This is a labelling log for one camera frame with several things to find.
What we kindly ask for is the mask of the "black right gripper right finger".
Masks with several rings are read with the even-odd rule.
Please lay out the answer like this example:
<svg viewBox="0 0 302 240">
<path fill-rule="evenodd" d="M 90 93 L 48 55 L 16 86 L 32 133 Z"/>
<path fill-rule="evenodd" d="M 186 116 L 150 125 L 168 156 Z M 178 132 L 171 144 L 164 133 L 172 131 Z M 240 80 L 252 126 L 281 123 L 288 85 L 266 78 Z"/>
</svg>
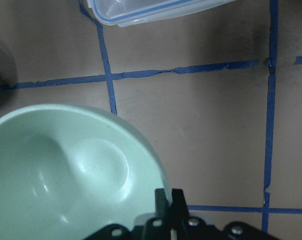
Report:
<svg viewBox="0 0 302 240">
<path fill-rule="evenodd" d="M 188 219 L 190 214 L 182 189 L 172 189 L 171 221 L 173 225 L 180 225 L 183 220 Z"/>
</svg>

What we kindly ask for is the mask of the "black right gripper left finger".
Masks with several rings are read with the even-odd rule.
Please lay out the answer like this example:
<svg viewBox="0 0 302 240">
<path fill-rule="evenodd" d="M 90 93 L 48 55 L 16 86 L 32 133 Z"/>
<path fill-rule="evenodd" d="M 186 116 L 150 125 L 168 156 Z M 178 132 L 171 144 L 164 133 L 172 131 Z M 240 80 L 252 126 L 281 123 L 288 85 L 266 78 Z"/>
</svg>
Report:
<svg viewBox="0 0 302 240">
<path fill-rule="evenodd" d="M 155 189 L 155 220 L 154 225 L 163 225 L 170 214 L 169 202 L 163 188 Z"/>
</svg>

